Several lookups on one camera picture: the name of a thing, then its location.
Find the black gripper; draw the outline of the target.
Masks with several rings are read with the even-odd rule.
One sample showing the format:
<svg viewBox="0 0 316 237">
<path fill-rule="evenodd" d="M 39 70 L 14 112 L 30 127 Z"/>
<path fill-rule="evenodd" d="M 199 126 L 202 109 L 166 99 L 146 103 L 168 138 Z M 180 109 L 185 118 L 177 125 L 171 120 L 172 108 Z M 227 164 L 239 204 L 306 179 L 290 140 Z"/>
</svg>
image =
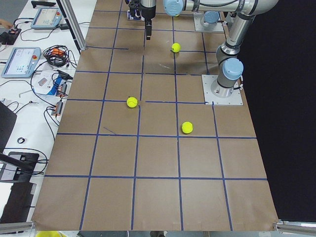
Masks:
<svg viewBox="0 0 316 237">
<path fill-rule="evenodd" d="M 146 40 L 152 36 L 152 19 L 156 16 L 156 0 L 135 0 L 136 12 L 145 19 Z"/>
</svg>

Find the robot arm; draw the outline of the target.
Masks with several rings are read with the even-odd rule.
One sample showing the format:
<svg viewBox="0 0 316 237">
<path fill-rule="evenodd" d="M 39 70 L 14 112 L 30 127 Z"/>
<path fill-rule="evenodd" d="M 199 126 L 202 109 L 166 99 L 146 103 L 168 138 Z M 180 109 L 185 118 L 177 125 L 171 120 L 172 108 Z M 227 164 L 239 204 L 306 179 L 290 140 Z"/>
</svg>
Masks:
<svg viewBox="0 0 316 237">
<path fill-rule="evenodd" d="M 258 15 L 271 10 L 278 0 L 164 0 L 163 7 L 169 16 L 183 11 L 222 11 L 244 15 Z"/>
<path fill-rule="evenodd" d="M 147 40 L 152 36 L 152 19 L 156 15 L 155 0 L 127 0 L 125 2 L 129 8 L 131 15 L 139 12 L 145 19 L 145 36 Z M 244 36 L 254 20 L 254 15 L 245 12 L 246 1 L 239 0 L 235 12 L 237 16 L 233 22 L 229 36 L 226 41 L 218 47 L 216 57 L 219 66 L 219 75 L 216 81 L 211 85 L 212 93 L 220 98 L 227 98 L 236 90 L 234 87 L 238 79 L 242 78 L 244 66 L 237 55 L 240 51 L 240 45 Z"/>
</svg>

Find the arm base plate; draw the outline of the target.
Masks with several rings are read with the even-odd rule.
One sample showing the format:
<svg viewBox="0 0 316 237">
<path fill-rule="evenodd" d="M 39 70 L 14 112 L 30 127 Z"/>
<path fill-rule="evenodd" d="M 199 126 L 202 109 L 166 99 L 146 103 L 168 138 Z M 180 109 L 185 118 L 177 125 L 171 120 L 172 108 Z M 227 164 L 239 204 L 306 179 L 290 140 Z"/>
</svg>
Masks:
<svg viewBox="0 0 316 237">
<path fill-rule="evenodd" d="M 193 19 L 196 32 L 224 33 L 223 21 L 218 11 L 195 12 Z"/>
<path fill-rule="evenodd" d="M 218 84 L 217 75 L 201 75 L 204 102 L 207 105 L 242 106 L 241 91 L 236 82 L 232 88 L 223 88 Z"/>
</svg>

